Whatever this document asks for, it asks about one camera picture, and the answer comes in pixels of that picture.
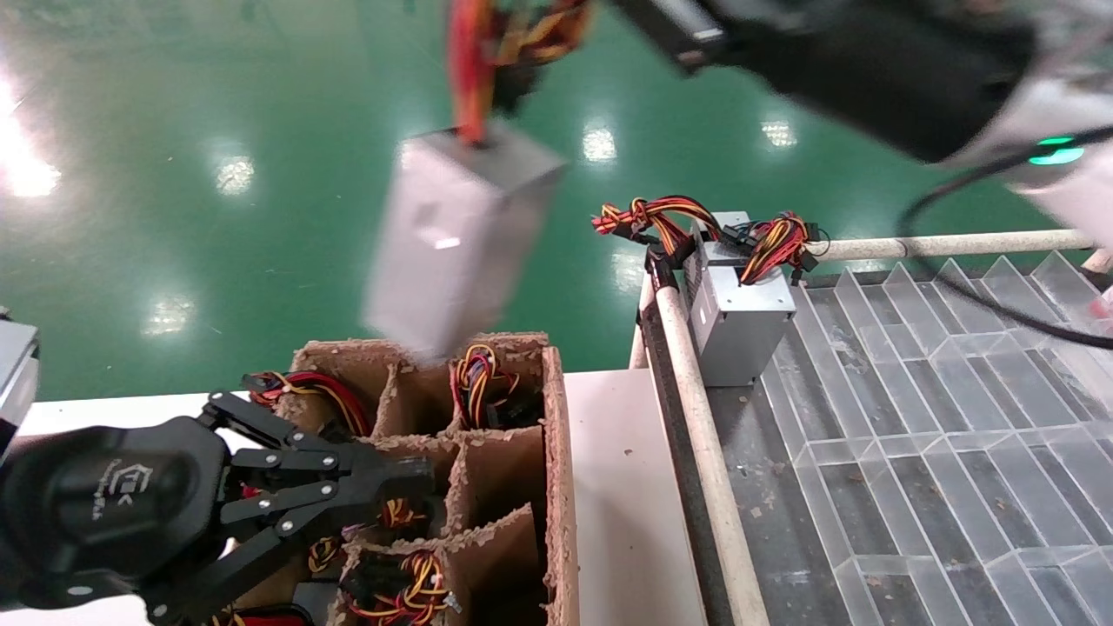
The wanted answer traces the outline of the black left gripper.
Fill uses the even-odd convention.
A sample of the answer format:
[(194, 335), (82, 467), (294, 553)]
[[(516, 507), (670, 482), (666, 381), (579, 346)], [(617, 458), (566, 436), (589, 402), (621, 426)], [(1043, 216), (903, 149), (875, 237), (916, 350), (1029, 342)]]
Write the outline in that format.
[[(207, 622), (312, 542), (372, 524), (390, 499), (432, 491), (430, 483), (280, 489), (225, 503), (218, 535), (211, 527), (228, 460), (221, 436), (193, 417), (17, 437), (3, 460), (3, 610), (68, 609), (150, 585), (142, 591), (150, 622)], [(220, 536), (238, 546), (207, 563), (223, 549)]]

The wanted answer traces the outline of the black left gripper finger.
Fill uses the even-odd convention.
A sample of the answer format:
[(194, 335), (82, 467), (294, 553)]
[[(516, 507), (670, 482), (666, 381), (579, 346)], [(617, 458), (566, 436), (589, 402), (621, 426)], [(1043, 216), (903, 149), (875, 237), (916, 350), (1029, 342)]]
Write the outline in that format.
[(203, 408), (211, 431), (232, 430), (258, 449), (233, 454), (232, 467), (243, 483), (285, 489), (334, 481), (357, 489), (432, 489), (432, 461), (421, 456), (390, 458), (364, 443), (329, 443), (270, 410), (227, 391), (211, 392)]

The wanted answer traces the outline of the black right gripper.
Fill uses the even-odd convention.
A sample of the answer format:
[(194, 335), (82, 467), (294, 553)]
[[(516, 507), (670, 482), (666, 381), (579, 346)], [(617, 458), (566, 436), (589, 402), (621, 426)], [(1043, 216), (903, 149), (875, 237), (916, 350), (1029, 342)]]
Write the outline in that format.
[(924, 163), (989, 126), (1037, 26), (1002, 1), (612, 1), (681, 74), (743, 69)]

